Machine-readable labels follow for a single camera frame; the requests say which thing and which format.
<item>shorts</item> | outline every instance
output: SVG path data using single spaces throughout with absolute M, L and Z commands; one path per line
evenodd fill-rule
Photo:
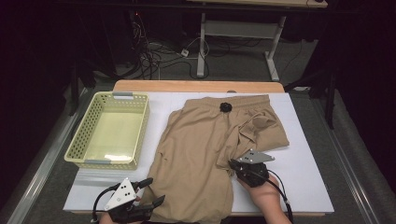
M 228 161 L 288 145 L 268 95 L 188 100 L 169 116 L 141 203 L 165 195 L 153 222 L 220 223 L 233 206 Z

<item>person's right hand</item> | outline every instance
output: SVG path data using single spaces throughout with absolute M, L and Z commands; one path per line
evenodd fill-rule
M 279 186 L 272 175 L 269 179 Z M 251 200 L 260 208 L 268 224 L 290 223 L 280 206 L 280 194 L 269 182 L 256 188 L 251 188 L 247 183 L 238 178 L 238 182 L 248 191 Z

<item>dark background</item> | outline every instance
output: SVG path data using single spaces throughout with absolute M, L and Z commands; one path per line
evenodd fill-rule
M 290 17 L 284 34 L 291 39 L 320 37 L 304 76 L 320 69 L 337 75 L 336 87 L 360 135 L 393 191 L 396 190 L 396 33 L 395 1 L 340 1 L 336 10 L 358 9 L 359 15 L 311 15 Z M 78 12 L 56 7 L 50 1 L 3 1 L 0 6 L 1 62 L 1 198 L 7 201 L 32 158 L 43 145 L 54 122 L 64 109 L 63 93 L 70 83 L 76 59 L 99 62 L 91 40 L 84 35 L 81 20 L 96 24 L 94 16 L 81 18 Z M 196 15 L 147 13 L 152 30 L 163 32 L 160 21 L 176 22 L 173 29 L 194 35 Z M 109 39 L 121 35 L 125 27 L 113 29 Z M 177 42 L 179 35 L 168 36 Z M 128 45 L 128 40 L 120 41 Z M 98 48 L 106 57 L 109 49 Z M 106 58 L 110 64 L 122 57 Z

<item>waistband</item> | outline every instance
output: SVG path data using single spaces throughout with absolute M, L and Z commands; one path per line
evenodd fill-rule
M 202 99 L 187 100 L 184 107 L 219 108 L 222 103 L 230 104 L 233 110 L 251 109 L 268 106 L 270 104 L 270 97 L 268 95 L 233 96 L 226 98 L 205 97 Z

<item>plastic basket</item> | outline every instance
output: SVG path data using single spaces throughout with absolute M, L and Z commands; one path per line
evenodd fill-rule
M 146 94 L 97 92 L 64 159 L 81 168 L 135 170 L 148 119 Z

